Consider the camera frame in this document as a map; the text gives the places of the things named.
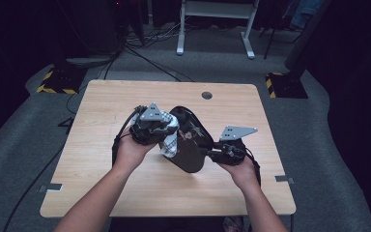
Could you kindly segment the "black yellow striped base plate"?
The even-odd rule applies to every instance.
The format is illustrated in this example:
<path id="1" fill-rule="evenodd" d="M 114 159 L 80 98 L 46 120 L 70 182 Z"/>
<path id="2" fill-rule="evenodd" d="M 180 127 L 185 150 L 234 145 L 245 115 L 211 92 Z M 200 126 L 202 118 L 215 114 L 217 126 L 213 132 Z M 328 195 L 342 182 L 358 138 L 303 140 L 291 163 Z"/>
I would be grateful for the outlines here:
<path id="1" fill-rule="evenodd" d="M 52 67 L 44 76 L 37 92 L 69 95 L 78 94 L 86 73 L 86 69 L 70 68 L 69 70 L 63 71 Z"/>
<path id="2" fill-rule="evenodd" d="M 299 79 L 287 73 L 269 72 L 266 75 L 266 86 L 271 98 L 307 99 L 308 96 Z"/>

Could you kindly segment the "black floral lacquer tray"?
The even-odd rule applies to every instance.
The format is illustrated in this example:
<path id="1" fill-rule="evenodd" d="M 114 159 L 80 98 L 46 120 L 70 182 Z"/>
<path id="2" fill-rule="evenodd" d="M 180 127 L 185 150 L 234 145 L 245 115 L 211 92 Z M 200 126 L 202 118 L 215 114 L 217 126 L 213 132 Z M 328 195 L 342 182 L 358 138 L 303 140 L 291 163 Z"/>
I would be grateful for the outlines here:
<path id="1" fill-rule="evenodd" d="M 214 140 L 188 108 L 176 106 L 170 113 L 178 119 L 180 127 L 177 131 L 177 153 L 168 160 L 186 173 L 196 173 L 204 166 L 205 156 L 213 148 Z"/>

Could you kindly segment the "white metal desk frame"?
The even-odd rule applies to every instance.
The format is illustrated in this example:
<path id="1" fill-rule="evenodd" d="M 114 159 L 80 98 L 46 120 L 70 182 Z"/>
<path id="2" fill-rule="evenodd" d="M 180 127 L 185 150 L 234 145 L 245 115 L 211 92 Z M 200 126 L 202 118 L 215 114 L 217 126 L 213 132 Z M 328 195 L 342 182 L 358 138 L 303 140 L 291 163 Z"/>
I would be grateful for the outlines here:
<path id="1" fill-rule="evenodd" d="M 258 2 L 259 0 L 252 0 L 251 3 L 240 4 L 182 0 L 180 9 L 180 33 L 178 37 L 176 53 L 181 56 L 185 52 L 185 25 L 187 16 L 234 18 L 247 20 L 245 30 L 241 31 L 240 35 L 247 58 L 254 59 L 255 53 L 251 46 L 249 35 L 252 29 L 254 17 L 256 15 Z"/>

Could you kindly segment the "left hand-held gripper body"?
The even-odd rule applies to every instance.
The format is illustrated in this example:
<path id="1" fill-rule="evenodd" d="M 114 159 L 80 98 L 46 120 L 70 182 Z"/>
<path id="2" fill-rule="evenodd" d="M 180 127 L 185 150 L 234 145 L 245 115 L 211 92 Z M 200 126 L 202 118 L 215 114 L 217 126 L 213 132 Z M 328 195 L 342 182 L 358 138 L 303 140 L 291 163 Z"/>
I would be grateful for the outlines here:
<path id="1" fill-rule="evenodd" d="M 140 105 L 135 109 L 129 129 L 133 139 L 142 145 L 163 142 L 177 130 L 177 118 L 160 110 L 155 102 L 149 106 Z"/>

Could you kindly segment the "grey tape strip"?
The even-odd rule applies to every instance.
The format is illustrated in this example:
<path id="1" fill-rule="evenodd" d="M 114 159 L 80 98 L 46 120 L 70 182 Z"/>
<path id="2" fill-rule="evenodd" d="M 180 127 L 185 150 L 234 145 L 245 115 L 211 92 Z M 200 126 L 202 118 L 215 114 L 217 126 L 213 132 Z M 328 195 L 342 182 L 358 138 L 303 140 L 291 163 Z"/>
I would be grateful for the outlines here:
<path id="1" fill-rule="evenodd" d="M 47 184 L 41 185 L 38 192 L 48 192 L 48 191 L 61 191 L 63 184 Z"/>
<path id="2" fill-rule="evenodd" d="M 279 176 L 274 176 L 276 182 L 287 182 L 289 185 L 292 185 L 295 183 L 294 179 L 291 177 L 288 177 L 286 175 L 279 175 Z"/>

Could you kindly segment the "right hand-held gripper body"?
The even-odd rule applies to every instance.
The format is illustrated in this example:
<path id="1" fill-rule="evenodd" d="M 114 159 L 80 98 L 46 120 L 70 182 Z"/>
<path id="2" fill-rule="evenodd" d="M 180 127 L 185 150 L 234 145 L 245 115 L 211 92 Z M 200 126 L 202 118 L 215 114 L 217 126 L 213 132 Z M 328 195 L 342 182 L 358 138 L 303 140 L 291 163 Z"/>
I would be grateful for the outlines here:
<path id="1" fill-rule="evenodd" d="M 257 165 L 251 151 L 247 149 L 243 143 L 243 137 L 257 131 L 257 128 L 226 126 L 217 142 L 225 145 L 225 148 L 220 150 L 221 155 L 218 158 L 217 163 L 234 166 L 240 164 L 245 157 L 248 157 L 254 165 Z"/>

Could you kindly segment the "white patterned cloth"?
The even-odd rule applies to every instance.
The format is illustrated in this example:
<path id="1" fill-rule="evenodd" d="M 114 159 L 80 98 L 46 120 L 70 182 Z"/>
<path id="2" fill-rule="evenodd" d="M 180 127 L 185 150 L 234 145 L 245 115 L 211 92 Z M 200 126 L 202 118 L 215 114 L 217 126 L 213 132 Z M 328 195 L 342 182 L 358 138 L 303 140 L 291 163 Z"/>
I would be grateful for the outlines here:
<path id="1" fill-rule="evenodd" d="M 177 131 L 180 127 L 176 116 L 161 110 L 163 121 L 167 123 L 168 129 L 173 131 L 168 132 L 168 135 L 159 143 L 160 153 L 167 158 L 173 158 L 177 154 Z"/>

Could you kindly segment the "dark stand with grey base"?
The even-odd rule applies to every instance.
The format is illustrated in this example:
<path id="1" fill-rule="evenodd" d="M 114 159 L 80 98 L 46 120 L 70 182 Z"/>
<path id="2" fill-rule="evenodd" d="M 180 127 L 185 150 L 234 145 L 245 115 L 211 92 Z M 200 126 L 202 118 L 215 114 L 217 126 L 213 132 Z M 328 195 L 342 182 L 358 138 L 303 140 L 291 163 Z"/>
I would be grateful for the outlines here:
<path id="1" fill-rule="evenodd" d="M 54 0 L 72 31 L 94 61 L 80 68 L 111 65 L 121 53 L 114 17 L 114 0 Z"/>

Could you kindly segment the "person's left hand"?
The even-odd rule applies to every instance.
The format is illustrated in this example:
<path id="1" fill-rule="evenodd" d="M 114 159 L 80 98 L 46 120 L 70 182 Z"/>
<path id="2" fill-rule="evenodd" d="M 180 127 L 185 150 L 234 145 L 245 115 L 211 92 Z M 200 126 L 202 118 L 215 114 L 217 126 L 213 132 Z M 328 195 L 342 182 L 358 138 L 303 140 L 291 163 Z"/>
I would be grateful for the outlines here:
<path id="1" fill-rule="evenodd" d="M 156 144 L 142 145 L 135 142 L 129 133 L 129 128 L 124 129 L 112 173 L 117 176 L 129 176 L 155 146 Z"/>

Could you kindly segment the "grey slanted pole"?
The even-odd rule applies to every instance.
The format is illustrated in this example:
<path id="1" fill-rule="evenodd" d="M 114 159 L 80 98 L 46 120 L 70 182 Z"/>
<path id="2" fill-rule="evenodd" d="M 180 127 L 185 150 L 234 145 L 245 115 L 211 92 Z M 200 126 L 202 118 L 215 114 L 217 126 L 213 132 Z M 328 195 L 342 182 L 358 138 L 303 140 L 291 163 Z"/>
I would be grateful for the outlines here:
<path id="1" fill-rule="evenodd" d="M 298 65 L 300 63 L 300 58 L 305 55 L 305 51 L 308 48 L 308 43 L 311 41 L 311 36 L 316 30 L 318 23 L 321 21 L 330 2 L 331 0 L 325 0 L 318 12 L 315 13 L 315 15 L 310 19 L 306 27 L 302 29 L 302 35 L 295 42 L 294 48 L 291 50 L 287 59 L 285 60 L 284 65 L 288 70 L 291 71 L 295 65 Z"/>

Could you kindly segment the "person's right hand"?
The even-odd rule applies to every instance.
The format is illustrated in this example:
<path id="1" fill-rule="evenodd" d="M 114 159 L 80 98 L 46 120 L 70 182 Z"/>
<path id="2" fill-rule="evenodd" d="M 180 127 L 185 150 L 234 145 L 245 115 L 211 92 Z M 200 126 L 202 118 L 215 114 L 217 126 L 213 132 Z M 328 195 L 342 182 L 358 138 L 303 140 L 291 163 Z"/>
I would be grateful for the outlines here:
<path id="1" fill-rule="evenodd" d="M 260 188 L 251 159 L 244 158 L 240 164 L 234 166 L 223 163 L 220 163 L 219 166 L 231 175 L 232 180 L 241 191 Z"/>

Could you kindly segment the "light patterned fabric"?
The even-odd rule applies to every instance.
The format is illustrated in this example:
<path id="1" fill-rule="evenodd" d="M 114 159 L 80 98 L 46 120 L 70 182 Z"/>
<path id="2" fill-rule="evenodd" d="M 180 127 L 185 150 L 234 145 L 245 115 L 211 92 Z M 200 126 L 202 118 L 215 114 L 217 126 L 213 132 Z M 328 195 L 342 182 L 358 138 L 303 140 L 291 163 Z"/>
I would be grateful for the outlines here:
<path id="1" fill-rule="evenodd" d="M 222 226 L 225 232 L 246 232 L 243 217 L 226 217 Z"/>

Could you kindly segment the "person's dark clothing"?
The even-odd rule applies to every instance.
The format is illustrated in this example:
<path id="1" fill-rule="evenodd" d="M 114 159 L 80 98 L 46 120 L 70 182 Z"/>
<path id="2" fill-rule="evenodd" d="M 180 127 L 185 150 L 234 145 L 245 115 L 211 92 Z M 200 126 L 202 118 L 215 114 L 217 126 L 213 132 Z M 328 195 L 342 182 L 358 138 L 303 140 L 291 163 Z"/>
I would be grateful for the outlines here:
<path id="1" fill-rule="evenodd" d="M 225 217 L 115 217 L 108 232 L 224 232 Z"/>

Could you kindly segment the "blue denim cloth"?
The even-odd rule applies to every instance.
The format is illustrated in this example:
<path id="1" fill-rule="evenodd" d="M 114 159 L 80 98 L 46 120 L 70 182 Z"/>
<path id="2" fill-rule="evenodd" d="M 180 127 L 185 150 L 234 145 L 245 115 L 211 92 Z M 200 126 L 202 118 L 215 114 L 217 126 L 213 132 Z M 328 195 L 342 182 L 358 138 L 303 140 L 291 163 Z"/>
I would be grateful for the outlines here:
<path id="1" fill-rule="evenodd" d="M 310 19 L 318 12 L 325 0 L 296 0 L 296 7 L 291 19 L 293 28 L 304 29 Z"/>

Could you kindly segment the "black tripod stand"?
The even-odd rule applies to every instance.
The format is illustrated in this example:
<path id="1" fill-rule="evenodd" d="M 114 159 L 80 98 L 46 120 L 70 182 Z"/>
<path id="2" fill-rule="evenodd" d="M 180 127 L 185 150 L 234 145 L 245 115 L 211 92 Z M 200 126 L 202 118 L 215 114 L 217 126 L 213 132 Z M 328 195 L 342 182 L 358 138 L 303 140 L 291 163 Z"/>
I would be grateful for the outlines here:
<path id="1" fill-rule="evenodd" d="M 271 35 L 269 37 L 269 40 L 268 40 L 268 43 L 267 43 L 267 46 L 266 46 L 266 50 L 265 50 L 265 54 L 264 54 L 265 59 L 268 58 L 268 55 L 269 55 L 269 52 L 270 52 L 270 49 L 271 49 L 271 45 L 274 41 L 274 34 L 275 34 L 276 31 L 289 31 L 289 32 L 298 33 L 299 35 L 293 40 L 293 44 L 300 38 L 300 36 L 302 35 L 302 32 L 303 32 L 303 30 L 301 28 L 291 25 L 291 18 L 290 17 L 282 18 L 281 20 L 276 22 L 273 25 L 273 27 L 263 28 L 261 30 L 261 33 L 260 33 L 259 37 L 262 37 L 268 31 L 271 31 Z"/>

